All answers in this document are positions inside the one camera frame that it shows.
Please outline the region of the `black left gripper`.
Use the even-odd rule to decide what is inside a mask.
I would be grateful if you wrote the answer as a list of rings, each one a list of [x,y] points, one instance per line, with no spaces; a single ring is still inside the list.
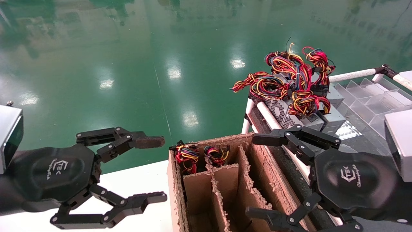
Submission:
[[[122,127],[80,132],[71,147],[17,151],[8,166],[9,207],[59,207],[50,223],[59,229],[113,228],[125,217],[143,214],[149,204],[165,202],[163,191],[124,198],[97,185],[100,163],[136,149],[165,144],[163,136]],[[104,144],[95,155],[88,146]],[[104,214],[70,214],[90,197],[112,206]]]

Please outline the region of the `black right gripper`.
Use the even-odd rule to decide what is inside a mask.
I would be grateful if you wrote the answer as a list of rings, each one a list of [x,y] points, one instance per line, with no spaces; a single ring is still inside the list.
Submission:
[[[320,232],[362,232],[363,227],[349,213],[367,220],[403,218],[403,180],[393,159],[366,152],[338,151],[341,140],[302,125],[256,133],[253,144],[286,146],[305,165],[314,164],[315,191],[291,215],[276,210],[246,208],[246,216],[266,221],[271,231],[306,232],[300,221],[320,203],[343,224]],[[315,157],[307,144],[324,151]]]

